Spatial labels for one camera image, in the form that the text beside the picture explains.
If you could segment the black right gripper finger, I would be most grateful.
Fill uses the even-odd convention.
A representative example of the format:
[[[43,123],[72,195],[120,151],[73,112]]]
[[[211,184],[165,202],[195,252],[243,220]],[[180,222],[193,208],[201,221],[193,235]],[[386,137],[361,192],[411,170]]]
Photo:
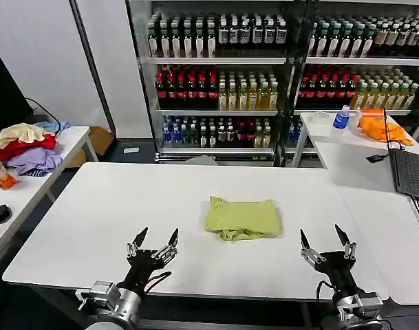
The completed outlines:
[[[301,235],[301,256],[310,265],[319,265],[325,262],[325,257],[321,256],[315,249],[310,247],[308,239],[302,229],[300,229]]]
[[[341,241],[341,245],[344,247],[344,258],[355,259],[357,243],[355,241],[350,241],[347,233],[344,232],[337,224],[335,224],[334,227]]]

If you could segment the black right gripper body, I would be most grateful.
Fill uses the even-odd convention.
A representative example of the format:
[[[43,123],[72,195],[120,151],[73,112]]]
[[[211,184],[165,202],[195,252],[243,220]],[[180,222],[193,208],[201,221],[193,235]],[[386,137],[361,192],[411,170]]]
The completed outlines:
[[[344,251],[322,252],[321,262],[315,263],[315,270],[325,274],[334,290],[332,300],[354,296],[359,288],[351,274],[355,260],[345,258]]]

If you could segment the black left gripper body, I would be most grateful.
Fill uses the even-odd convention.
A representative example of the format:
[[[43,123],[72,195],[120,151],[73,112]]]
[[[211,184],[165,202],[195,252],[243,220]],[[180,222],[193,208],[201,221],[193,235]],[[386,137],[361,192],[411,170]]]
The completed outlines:
[[[152,273],[164,268],[164,261],[157,261],[151,255],[157,250],[146,250],[147,255],[128,258],[130,269],[124,280],[118,283],[119,289],[127,289],[135,294],[148,294],[158,283],[169,276],[168,272],[152,277]]]

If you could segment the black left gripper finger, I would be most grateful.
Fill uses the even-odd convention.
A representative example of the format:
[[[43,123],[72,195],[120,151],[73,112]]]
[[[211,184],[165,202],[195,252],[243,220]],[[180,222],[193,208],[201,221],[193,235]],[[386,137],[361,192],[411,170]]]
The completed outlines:
[[[175,258],[175,255],[178,253],[178,234],[179,228],[176,228],[168,243],[164,247],[160,248],[157,252],[154,252],[151,255],[151,258],[157,261],[172,261]]]
[[[141,248],[142,243],[147,235],[148,227],[139,232],[134,240],[127,244],[127,258],[142,257],[147,255],[147,251]]]

